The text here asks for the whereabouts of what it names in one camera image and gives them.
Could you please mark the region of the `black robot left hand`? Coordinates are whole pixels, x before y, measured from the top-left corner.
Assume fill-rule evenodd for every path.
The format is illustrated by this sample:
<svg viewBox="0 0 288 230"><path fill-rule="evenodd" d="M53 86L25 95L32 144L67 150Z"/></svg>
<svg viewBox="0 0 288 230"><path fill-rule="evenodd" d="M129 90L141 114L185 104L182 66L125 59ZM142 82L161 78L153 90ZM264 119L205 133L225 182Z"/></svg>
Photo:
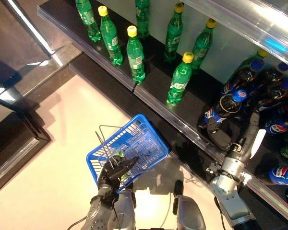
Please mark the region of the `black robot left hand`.
<svg viewBox="0 0 288 230"><path fill-rule="evenodd" d="M138 161L138 157L126 160L119 155L112 156L103 166L97 181L97 187L109 185L115 192L119 190L121 177L126 174Z"/></svg>

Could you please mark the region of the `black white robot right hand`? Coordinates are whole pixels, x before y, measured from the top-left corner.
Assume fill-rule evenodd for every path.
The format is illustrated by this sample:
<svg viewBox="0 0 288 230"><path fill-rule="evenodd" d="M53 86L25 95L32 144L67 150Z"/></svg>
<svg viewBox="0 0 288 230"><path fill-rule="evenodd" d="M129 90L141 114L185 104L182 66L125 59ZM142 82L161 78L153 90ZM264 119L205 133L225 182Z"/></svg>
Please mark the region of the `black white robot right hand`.
<svg viewBox="0 0 288 230"><path fill-rule="evenodd" d="M246 164L255 156L266 134L264 129L259 128L259 121L260 114L254 111L247 129L238 142L232 142L230 136L217 127L214 117L209 118L206 131L214 144L227 153L227 157Z"/></svg>

